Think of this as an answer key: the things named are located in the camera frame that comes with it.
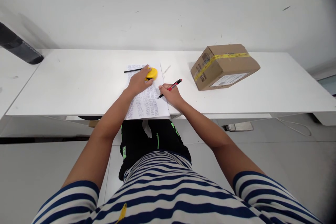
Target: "pencil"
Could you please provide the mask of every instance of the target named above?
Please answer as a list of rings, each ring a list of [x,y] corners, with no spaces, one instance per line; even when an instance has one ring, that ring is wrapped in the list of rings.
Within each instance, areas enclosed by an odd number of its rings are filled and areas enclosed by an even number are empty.
[[[134,71],[139,71],[141,70],[142,68],[138,68],[138,69],[133,69],[133,70],[128,70],[128,71],[124,71],[124,72],[134,72]]]

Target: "black pants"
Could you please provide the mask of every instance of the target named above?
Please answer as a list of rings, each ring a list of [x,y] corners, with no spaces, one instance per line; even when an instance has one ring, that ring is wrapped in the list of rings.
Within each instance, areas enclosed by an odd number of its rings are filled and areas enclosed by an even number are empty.
[[[148,120],[148,125],[152,138],[145,133],[142,120],[124,120],[122,123],[120,153],[124,160],[119,172],[120,180],[123,180],[125,171],[141,157],[158,149],[177,152],[191,162],[188,148],[183,145],[170,120]]]

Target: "cardboard box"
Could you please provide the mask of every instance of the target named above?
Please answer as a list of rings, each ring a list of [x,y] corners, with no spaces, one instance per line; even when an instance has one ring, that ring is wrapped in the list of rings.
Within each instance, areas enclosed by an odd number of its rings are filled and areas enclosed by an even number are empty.
[[[229,88],[260,69],[241,44],[208,46],[191,69],[199,91]]]

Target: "white desk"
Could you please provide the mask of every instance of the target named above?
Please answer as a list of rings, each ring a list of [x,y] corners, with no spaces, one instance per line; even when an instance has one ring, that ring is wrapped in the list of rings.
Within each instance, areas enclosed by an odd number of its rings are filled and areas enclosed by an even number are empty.
[[[7,50],[0,49],[0,119],[37,67],[38,65],[30,65]]]
[[[178,87],[182,97],[203,114],[336,111],[336,100],[289,54],[250,54],[260,64],[258,72],[228,89],[198,91],[190,68],[199,51],[53,49],[7,115],[103,115],[125,88],[126,66],[151,62],[160,62],[162,71],[171,66],[164,81],[183,79]]]

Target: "striped shirt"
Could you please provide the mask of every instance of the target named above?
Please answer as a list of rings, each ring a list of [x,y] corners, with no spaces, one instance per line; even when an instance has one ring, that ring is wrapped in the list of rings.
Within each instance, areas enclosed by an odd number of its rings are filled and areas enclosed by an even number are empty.
[[[186,158],[158,150],[125,172],[104,205],[97,208],[96,184],[77,181],[48,199],[33,223],[320,223],[263,174],[241,172],[233,189],[235,195],[194,172]]]

